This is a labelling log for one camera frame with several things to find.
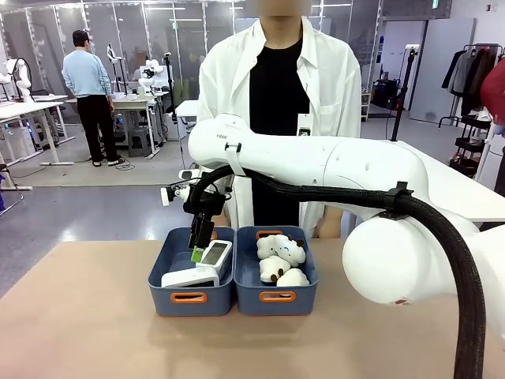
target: light blue shirt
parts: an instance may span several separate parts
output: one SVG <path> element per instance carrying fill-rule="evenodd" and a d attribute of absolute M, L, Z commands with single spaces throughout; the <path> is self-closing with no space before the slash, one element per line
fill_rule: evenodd
<path fill-rule="evenodd" d="M 109 76 L 102 61 L 87 51 L 75 50 L 63 59 L 65 84 L 76 97 L 111 95 Z"/>

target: wooden table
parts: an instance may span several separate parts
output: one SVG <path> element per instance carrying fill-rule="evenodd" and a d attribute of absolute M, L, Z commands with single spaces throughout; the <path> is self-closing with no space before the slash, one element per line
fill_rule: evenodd
<path fill-rule="evenodd" d="M 9 379 L 452 378 L 455 298 L 389 307 L 342 271 L 342 241 L 315 241 L 314 312 L 156 315 L 147 278 L 162 243 L 66 242 L 0 299 L 0 377 Z M 484 377 L 503 378 L 489 332 Z"/>

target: cable clamp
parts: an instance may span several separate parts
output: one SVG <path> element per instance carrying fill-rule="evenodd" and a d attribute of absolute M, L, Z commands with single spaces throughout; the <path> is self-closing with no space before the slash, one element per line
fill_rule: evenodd
<path fill-rule="evenodd" d="M 383 208 L 389 212 L 395 211 L 395 200 L 400 195 L 411 195 L 412 190 L 407 189 L 407 182 L 396 183 L 396 188 L 391 188 L 384 196 Z"/>
<path fill-rule="evenodd" d="M 244 170 L 242 169 L 242 166 L 238 162 L 238 153 L 241 151 L 241 149 L 242 144 L 240 142 L 237 144 L 230 144 L 227 142 L 224 148 L 226 157 L 228 158 L 228 164 L 234 171 L 235 175 L 246 176 Z"/>

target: jacket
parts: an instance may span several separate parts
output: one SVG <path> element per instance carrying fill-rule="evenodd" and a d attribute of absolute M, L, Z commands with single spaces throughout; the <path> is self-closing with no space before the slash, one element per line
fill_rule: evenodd
<path fill-rule="evenodd" d="M 347 43 L 312 28 L 302 18 L 303 46 L 297 72 L 314 114 L 312 135 L 359 137 L 361 128 L 361 69 Z M 197 121 L 230 113 L 249 124 L 250 71 L 264 49 L 260 21 L 216 44 L 200 67 Z M 254 224 L 249 178 L 235 177 L 226 203 L 233 228 Z M 300 225 L 310 235 L 324 214 L 321 203 L 302 204 Z"/>

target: man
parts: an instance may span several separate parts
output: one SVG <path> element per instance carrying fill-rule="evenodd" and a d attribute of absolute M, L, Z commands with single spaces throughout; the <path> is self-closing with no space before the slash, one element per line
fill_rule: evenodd
<path fill-rule="evenodd" d="M 80 122 L 86 133 L 93 166 L 102 166 L 102 150 L 99 143 L 98 124 L 109 166 L 117 166 L 125 160 L 118 156 L 114 143 L 112 90 L 107 71 L 100 58 L 91 54 L 89 36 L 84 30 L 72 33 L 76 50 L 63 59 L 63 77 L 69 90 L 77 98 Z"/>
<path fill-rule="evenodd" d="M 218 43 L 203 62 L 198 120 L 231 113 L 255 133 L 359 137 L 361 71 L 350 47 L 312 28 L 302 16 L 309 0 L 257 5 L 260 20 Z M 307 235 L 340 236 L 341 210 L 300 205 L 247 178 L 235 178 L 233 201 L 233 227 L 298 225 Z"/>

